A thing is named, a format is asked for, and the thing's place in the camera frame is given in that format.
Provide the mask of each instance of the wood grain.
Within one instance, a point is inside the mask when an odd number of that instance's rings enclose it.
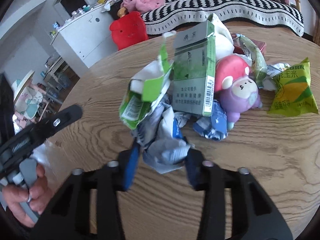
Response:
[[[268,63],[295,64],[309,57],[311,90],[320,102],[320,48],[279,29],[229,27],[267,43]],[[118,108],[129,79],[156,58],[161,38],[151,39],[107,57],[80,79],[62,108],[79,104],[83,118],[53,136],[39,158],[49,165],[55,189],[76,167],[101,167],[128,149],[129,129],[119,120]],[[173,57],[172,40],[168,45]],[[197,135],[189,123],[183,130],[206,158],[220,167],[248,167],[287,221],[294,237],[305,228],[320,203],[320,118],[315,114],[288,118],[269,115],[274,93],[261,91],[263,108],[241,115],[222,142]],[[189,186],[184,169],[160,175],[139,163],[134,184],[119,194],[123,226],[130,240],[196,239],[203,201],[202,192]],[[230,231],[230,216],[227,218]]]

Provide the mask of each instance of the green cigarette pack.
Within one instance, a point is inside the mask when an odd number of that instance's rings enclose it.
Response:
[[[214,25],[207,20],[177,33],[173,46],[173,109],[211,116],[216,69]]]

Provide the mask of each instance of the barcode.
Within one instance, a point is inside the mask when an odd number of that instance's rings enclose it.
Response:
[[[207,81],[207,89],[206,89],[206,93],[205,93],[205,105],[206,106],[212,105],[213,84],[214,84],[213,80]]]
[[[122,117],[130,121],[137,121],[139,119],[141,109],[142,101],[136,96],[132,96],[122,114]]]
[[[204,112],[211,113],[213,101],[214,78],[207,76],[207,86],[205,90]]]

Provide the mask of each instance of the red box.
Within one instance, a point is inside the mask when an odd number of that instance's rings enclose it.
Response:
[[[231,37],[233,39],[233,45],[235,46],[235,50],[233,51],[233,53],[244,54],[240,46],[239,40],[237,39],[236,33],[231,33]],[[267,51],[267,44],[264,41],[256,41],[253,39],[250,40],[253,41],[253,43],[260,49],[262,55],[264,56]]]

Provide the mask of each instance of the blue wrapper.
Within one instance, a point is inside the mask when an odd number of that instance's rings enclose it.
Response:
[[[193,130],[214,141],[221,141],[228,136],[226,112],[217,100],[213,101],[211,117],[201,117],[193,124]]]

